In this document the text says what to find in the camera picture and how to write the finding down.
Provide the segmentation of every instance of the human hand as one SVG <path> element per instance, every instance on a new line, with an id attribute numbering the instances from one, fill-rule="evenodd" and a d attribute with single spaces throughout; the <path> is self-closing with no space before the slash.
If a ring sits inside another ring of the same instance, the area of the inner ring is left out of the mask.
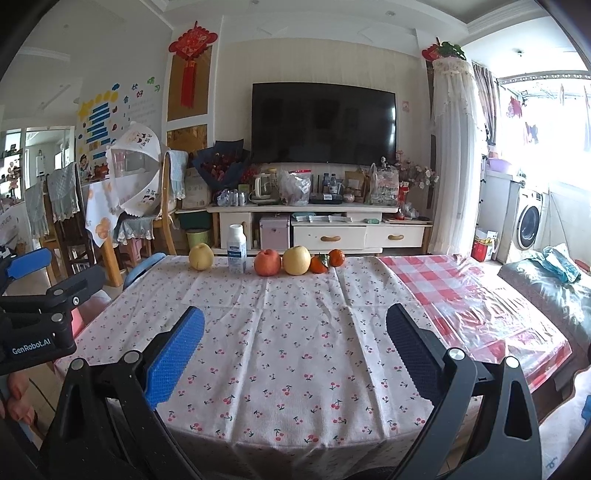
<path id="1" fill-rule="evenodd" d="M 26 372 L 14 372 L 8 375 L 8 390 L 10 398 L 7 399 L 6 406 L 0 401 L 0 417 L 4 418 L 6 411 L 15 421 L 24 421 L 31 426 L 35 419 L 35 410 L 31 403 L 25 398 L 25 392 L 29 387 L 29 377 Z"/>

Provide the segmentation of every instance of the cherry print tablecloth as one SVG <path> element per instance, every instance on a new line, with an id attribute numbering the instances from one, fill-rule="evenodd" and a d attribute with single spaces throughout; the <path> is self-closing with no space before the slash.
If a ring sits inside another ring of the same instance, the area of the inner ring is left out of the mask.
<path id="1" fill-rule="evenodd" d="M 198 273 L 167 257 L 123 292 L 77 339 L 92 364 L 143 350 L 187 306 L 206 330 L 172 397 L 158 412 L 204 471 L 250 478 L 341 479 L 396 465 L 432 406 L 385 328 L 400 302 L 436 331 L 400 279 L 374 257 L 327 274 L 231 276 L 225 258 Z M 468 417 L 473 419 L 478 403 Z"/>

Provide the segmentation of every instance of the lace curtain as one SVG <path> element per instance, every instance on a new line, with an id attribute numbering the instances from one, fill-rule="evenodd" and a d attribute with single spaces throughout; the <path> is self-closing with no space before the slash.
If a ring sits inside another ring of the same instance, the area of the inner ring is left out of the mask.
<path id="1" fill-rule="evenodd" d="M 429 251 L 469 255 L 472 249 L 482 154 L 484 117 L 472 65 L 456 58 L 433 62 L 433 125 L 437 140 L 435 221 Z"/>

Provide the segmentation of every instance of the finger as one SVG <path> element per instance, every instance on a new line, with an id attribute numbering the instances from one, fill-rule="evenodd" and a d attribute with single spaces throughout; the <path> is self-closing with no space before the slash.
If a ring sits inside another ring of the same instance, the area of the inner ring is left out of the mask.
<path id="1" fill-rule="evenodd" d="M 14 397 L 8 399 L 7 410 L 13 420 L 21 421 L 31 409 L 31 404 L 26 398 L 16 400 Z"/>
<path id="2" fill-rule="evenodd" d="M 25 414 L 22 420 L 29 426 L 33 425 L 33 421 L 35 420 L 35 409 L 29 407 L 29 411 Z"/>
<path id="3" fill-rule="evenodd" d="M 29 388 L 29 376 L 25 371 L 14 372 L 8 375 L 8 389 L 11 395 L 20 400 Z"/>

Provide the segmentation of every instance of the plastic table cover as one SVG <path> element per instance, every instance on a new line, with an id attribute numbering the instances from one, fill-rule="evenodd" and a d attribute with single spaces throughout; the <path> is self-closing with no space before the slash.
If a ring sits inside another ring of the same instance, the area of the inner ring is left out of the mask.
<path id="1" fill-rule="evenodd" d="M 472 258 L 385 257 L 442 335 L 475 360 L 517 357 L 531 391 L 552 376 L 572 350 L 564 335 L 521 293 Z"/>

